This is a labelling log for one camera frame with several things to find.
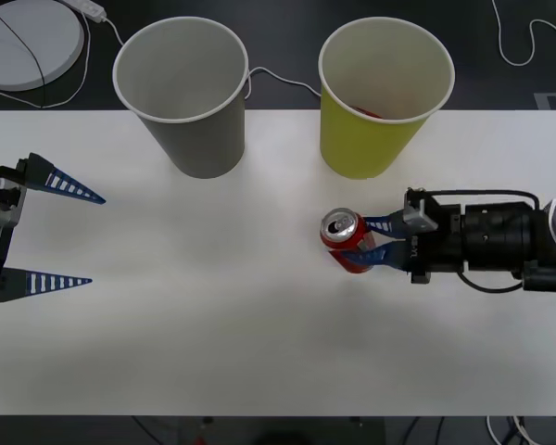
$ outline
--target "white paper cup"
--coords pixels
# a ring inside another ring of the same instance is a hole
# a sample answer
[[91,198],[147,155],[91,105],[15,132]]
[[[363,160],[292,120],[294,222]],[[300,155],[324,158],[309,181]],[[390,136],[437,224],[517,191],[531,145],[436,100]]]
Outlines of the white paper cup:
[[181,171],[211,178],[243,156],[248,70],[234,32],[213,20],[178,17],[128,40],[115,60],[113,84]]

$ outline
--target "black floor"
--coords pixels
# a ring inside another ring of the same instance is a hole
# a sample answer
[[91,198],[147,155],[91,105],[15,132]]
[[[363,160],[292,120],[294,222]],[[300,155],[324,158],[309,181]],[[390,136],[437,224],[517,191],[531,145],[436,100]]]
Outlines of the black floor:
[[[412,417],[268,419],[215,418],[202,429],[197,417],[140,417],[149,432],[164,445],[401,445]],[[440,417],[424,417],[408,436],[407,445],[436,445]],[[556,444],[556,418],[526,417],[531,438]],[[500,441],[509,432],[507,419],[494,417]],[[520,443],[515,436],[511,444]],[[36,416],[0,417],[0,445],[157,445],[130,417]],[[438,445],[493,445],[484,417],[447,417]]]
[[[499,56],[497,24],[490,0],[99,0],[127,39],[145,25],[172,16],[201,16],[232,28],[247,48],[250,66],[265,66],[287,78],[319,88],[317,58],[325,39],[339,26],[367,16],[413,21],[433,32],[455,61],[457,82],[448,109],[537,109],[534,94],[556,94],[556,32],[536,25],[537,54],[523,68]],[[497,0],[503,20],[505,52],[515,61],[531,51],[528,23],[556,25],[556,0]],[[58,109],[122,109],[111,82],[119,50],[106,23],[90,22],[93,50],[86,84]],[[62,78],[47,86],[47,102],[68,98],[80,83],[84,54]],[[22,97],[40,103],[37,91]],[[556,97],[541,99],[556,108]],[[249,108],[317,108],[305,89],[278,83],[266,74],[254,81]],[[29,109],[0,97],[0,109]]]

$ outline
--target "red object inside cup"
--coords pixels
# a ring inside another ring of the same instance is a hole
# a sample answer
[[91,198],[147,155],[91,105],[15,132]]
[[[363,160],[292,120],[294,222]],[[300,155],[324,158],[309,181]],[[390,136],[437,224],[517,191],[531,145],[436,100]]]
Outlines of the red object inside cup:
[[353,107],[354,109],[356,109],[358,112],[362,113],[362,114],[366,114],[367,116],[371,116],[372,118],[377,118],[377,119],[382,119],[381,116],[379,116],[378,114],[374,114],[371,113],[371,111],[361,108],[361,107]]

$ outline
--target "white cable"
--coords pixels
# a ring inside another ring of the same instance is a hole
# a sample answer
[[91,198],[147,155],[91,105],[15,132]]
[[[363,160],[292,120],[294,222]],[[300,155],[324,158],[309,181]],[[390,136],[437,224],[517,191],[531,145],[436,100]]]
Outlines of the white cable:
[[89,28],[89,22],[86,21],[86,17],[84,16],[84,14],[81,14],[81,16],[84,19],[84,24],[86,25],[86,32],[88,34],[88,38],[87,38],[87,41],[86,41],[86,60],[84,61],[84,74],[82,75],[81,86],[78,87],[78,89],[74,92],[73,95],[71,95],[64,102],[59,102],[59,103],[53,104],[53,105],[46,105],[44,107],[42,107],[40,105],[33,104],[32,102],[28,102],[28,101],[23,100],[23,99],[19,99],[18,97],[14,97],[13,95],[7,95],[6,93],[0,92],[0,95],[2,95],[4,97],[8,97],[9,99],[12,99],[12,100],[16,100],[17,102],[22,102],[23,104],[30,105],[31,107],[39,108],[39,109],[55,108],[55,107],[60,107],[62,105],[68,104],[70,102],[70,100],[72,100],[82,90],[82,87],[84,86],[84,80],[86,79],[86,73],[89,70],[89,55],[91,54],[91,29]]
[[118,29],[113,24],[113,22],[107,17],[103,17],[103,21],[106,21],[111,26],[111,28],[113,28],[113,32],[115,32],[115,36],[118,38],[118,42],[120,42],[120,45],[123,46],[123,40],[121,40],[120,33],[118,32]]
[[527,440],[527,443],[529,445],[540,445],[539,443],[535,442],[534,440],[532,440],[529,435],[527,434],[527,431],[525,430],[525,428],[523,428],[521,426],[521,424],[519,423],[519,417],[517,417],[516,415],[514,415],[512,417],[513,422],[515,423],[515,426],[517,427],[517,430],[521,433],[521,435],[523,436],[523,438],[525,440]]
[[2,95],[4,97],[8,97],[9,99],[12,99],[12,100],[16,100],[17,102],[22,102],[23,104],[31,105],[32,107],[35,107],[35,108],[41,108],[41,106],[39,106],[39,105],[35,105],[35,104],[33,104],[33,103],[31,103],[27,100],[19,99],[18,97],[14,97],[13,95],[7,95],[6,93],[2,93],[2,92],[0,92],[0,95]]
[[548,25],[554,31],[556,31],[556,25],[550,23],[549,21],[545,21],[545,20],[541,20],[541,19],[531,20],[529,22],[529,34],[531,35],[531,56],[529,56],[529,59],[526,60],[525,62],[521,62],[521,63],[511,62],[510,60],[507,59],[507,57],[504,55],[504,52],[502,51],[502,25],[500,24],[500,14],[499,14],[499,10],[497,9],[497,4],[496,4],[495,0],[490,0],[490,1],[492,2],[492,7],[494,7],[494,14],[497,16],[497,23],[499,25],[499,51],[500,51],[500,56],[509,65],[513,65],[514,67],[524,67],[525,65],[527,65],[529,62],[531,62],[533,60],[534,55],[536,54],[536,37],[534,36],[534,23],[543,23],[545,25]]
[[488,428],[488,434],[490,435],[492,440],[494,440],[494,443],[496,443],[497,445],[502,445],[502,443],[500,443],[500,440],[494,434],[494,431],[492,431],[492,425],[490,424],[490,416],[489,415],[486,416],[486,427]]
[[89,22],[86,21],[86,17],[84,16],[84,14],[81,14],[81,16],[82,16],[82,19],[84,20],[84,24],[86,25],[86,32],[88,34],[88,38],[86,39],[86,60],[84,61],[84,74],[82,75],[81,86],[79,86],[78,90],[76,90],[74,92],[74,94],[71,95],[64,102],[60,102],[60,103],[54,104],[54,105],[48,105],[44,108],[55,108],[55,107],[59,107],[61,105],[68,104],[70,102],[70,100],[72,100],[82,90],[82,87],[84,86],[84,80],[86,79],[86,73],[89,70],[89,56],[91,54],[91,29],[89,28]]
[[289,81],[288,79],[285,79],[284,77],[280,77],[278,74],[271,72],[270,70],[268,70],[267,68],[264,67],[256,67],[253,70],[251,70],[249,72],[249,76],[247,77],[247,81],[249,82],[249,91],[247,92],[246,96],[245,96],[245,100],[248,100],[249,97],[251,96],[251,75],[256,72],[256,71],[265,71],[268,74],[270,74],[273,78],[278,79],[281,82],[284,83],[290,83],[291,85],[298,85],[298,86],[304,86],[305,88],[307,88],[309,91],[311,91],[312,93],[314,93],[317,97],[321,97],[322,95],[320,95],[318,92],[316,92],[313,88],[311,88],[309,85],[307,85],[306,83],[303,82],[297,82],[297,81]]

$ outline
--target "can lid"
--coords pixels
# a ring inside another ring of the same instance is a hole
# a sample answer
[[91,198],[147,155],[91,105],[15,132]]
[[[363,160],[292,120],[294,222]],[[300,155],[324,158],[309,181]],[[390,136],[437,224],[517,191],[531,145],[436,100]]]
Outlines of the can lid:
[[333,209],[322,219],[322,235],[330,241],[342,243],[350,239],[359,226],[357,214],[345,208]]

